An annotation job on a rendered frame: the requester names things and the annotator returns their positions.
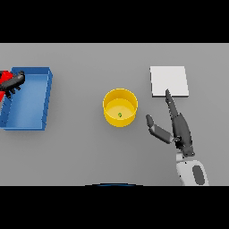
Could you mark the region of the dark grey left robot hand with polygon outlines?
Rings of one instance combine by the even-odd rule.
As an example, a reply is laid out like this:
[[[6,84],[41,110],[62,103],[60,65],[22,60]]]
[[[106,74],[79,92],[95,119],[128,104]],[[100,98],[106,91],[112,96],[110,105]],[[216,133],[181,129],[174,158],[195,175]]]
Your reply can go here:
[[[15,93],[15,90],[21,89],[21,85],[25,82],[25,73],[24,71],[19,71],[17,74],[13,74],[8,71],[0,71],[1,78],[8,74],[11,74],[12,78],[3,80],[0,83],[0,91],[2,91],[7,98],[10,98],[11,94]]]

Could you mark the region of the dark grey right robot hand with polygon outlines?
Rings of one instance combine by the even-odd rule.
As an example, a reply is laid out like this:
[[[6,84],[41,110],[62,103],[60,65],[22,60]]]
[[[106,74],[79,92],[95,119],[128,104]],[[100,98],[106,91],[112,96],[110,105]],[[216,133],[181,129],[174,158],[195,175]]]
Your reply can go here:
[[[147,114],[146,120],[149,133],[166,144],[174,143],[175,146],[182,152],[184,157],[194,157],[195,153],[192,145],[189,125],[182,113],[177,111],[169,89],[165,91],[165,101],[169,109],[173,132],[170,133],[155,124],[152,116]]]

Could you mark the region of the red beaker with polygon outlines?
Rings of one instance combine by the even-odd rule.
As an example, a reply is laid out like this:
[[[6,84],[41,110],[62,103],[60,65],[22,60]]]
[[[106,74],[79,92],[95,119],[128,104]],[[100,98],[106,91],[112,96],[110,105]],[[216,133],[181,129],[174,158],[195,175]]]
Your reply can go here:
[[[3,100],[3,97],[11,97],[11,89],[13,89],[13,74],[8,71],[0,71],[0,101]]]

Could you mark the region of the pale square scale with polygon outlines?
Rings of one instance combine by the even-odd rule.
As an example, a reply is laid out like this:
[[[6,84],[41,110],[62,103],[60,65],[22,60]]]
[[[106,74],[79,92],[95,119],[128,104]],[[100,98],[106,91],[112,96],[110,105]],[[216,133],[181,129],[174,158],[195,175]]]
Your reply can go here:
[[[173,97],[189,96],[188,82],[183,66],[150,66],[150,82],[153,97],[165,97],[169,89]]]

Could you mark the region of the yellow bowl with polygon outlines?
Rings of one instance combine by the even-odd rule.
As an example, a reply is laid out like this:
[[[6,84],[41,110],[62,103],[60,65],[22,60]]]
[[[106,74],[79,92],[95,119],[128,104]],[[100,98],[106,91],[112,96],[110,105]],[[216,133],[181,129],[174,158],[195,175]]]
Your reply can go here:
[[[138,99],[128,89],[112,89],[104,96],[102,107],[106,121],[114,127],[122,128],[135,119]]]

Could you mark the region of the blue tray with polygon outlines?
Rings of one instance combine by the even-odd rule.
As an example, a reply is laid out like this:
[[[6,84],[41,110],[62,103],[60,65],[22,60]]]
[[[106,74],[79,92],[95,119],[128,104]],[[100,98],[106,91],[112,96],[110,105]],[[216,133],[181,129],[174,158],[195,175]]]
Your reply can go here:
[[[49,67],[13,67],[24,71],[21,89],[4,97],[0,110],[0,129],[6,131],[44,131],[47,126],[48,103],[53,74]]]

